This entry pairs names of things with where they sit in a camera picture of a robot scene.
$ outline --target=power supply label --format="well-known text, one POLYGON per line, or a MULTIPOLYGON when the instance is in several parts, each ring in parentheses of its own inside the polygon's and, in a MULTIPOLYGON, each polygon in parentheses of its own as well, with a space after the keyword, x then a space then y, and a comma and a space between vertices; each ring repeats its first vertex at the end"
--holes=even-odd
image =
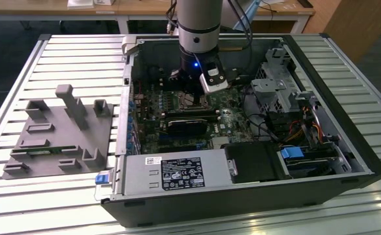
POLYGON ((162 160, 164 190, 205 187, 201 158, 162 160))

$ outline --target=wooden desk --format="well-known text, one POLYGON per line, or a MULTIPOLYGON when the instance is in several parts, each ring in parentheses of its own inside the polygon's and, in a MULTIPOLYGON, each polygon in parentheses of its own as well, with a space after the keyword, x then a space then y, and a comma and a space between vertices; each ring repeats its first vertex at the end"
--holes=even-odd
MULTIPOLYGON (((170 8, 170 0, 121 0, 118 14, 119 28, 123 34, 129 33, 127 21, 130 20, 166 20, 166 12, 170 8)), ((309 17, 316 13, 313 8, 305 8, 297 0, 287 0, 283 4, 272 5, 277 12, 260 8, 256 21, 295 21, 292 33, 303 33, 309 17)))
MULTIPOLYGON (((117 0, 114 5, 95 5, 91 9, 67 9, 67 0, 0 0, 0 21, 118 21, 122 34, 129 34, 130 20, 166 20, 170 0, 117 0)), ((275 11, 260 8, 256 21, 295 21, 292 33, 301 33, 313 8, 304 8, 297 0, 272 5, 275 11)))
POLYGON ((119 2, 69 10, 69 0, 0 0, 0 21, 117 21, 119 2))
POLYGON ((95 5, 90 9, 69 10, 69 0, 0 0, 0 15, 115 15, 119 0, 114 5, 95 5))

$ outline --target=circuit board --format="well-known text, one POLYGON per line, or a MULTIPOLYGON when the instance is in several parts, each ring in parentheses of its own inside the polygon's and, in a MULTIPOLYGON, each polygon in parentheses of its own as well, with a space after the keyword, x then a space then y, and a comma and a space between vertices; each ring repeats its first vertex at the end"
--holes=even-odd
POLYGON ((170 137, 166 131, 169 120, 165 113, 180 113, 193 103, 189 94, 182 91, 165 92, 150 88, 135 97, 139 104, 138 126, 142 143, 142 154, 154 154, 168 151, 193 151, 214 149, 213 139, 226 137, 229 142, 253 141, 253 133, 246 123, 241 108, 241 91, 230 88, 222 92, 201 97, 201 103, 206 106, 201 109, 212 110, 216 119, 208 122, 208 130, 202 135, 170 137))

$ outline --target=white box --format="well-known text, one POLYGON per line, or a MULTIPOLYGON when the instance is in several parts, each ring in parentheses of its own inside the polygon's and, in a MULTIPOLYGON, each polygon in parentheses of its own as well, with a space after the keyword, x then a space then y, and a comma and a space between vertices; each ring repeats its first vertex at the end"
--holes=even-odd
POLYGON ((69 0, 69 10, 94 8, 93 0, 69 0))
POLYGON ((115 0, 94 0, 97 5, 113 5, 115 0))

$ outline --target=metal slatted table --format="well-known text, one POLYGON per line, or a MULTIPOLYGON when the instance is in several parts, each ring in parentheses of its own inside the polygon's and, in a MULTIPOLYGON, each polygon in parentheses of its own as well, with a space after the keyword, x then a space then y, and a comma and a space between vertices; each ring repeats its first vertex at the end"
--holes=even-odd
MULTIPOLYGON (((63 105, 55 88, 70 83, 85 104, 115 104, 109 167, 115 164, 119 100, 125 58, 122 35, 55 35, 34 48, 0 109, 0 177, 29 115, 29 100, 63 105)), ((332 39, 295 36, 308 58, 381 158, 381 94, 332 39)), ((299 76, 307 89, 308 82, 299 76)), ((0 234, 357 234, 381 233, 381 181, 352 190, 325 204, 301 209, 190 221, 152 228, 122 227, 95 200, 97 173, 0 179, 0 234)))

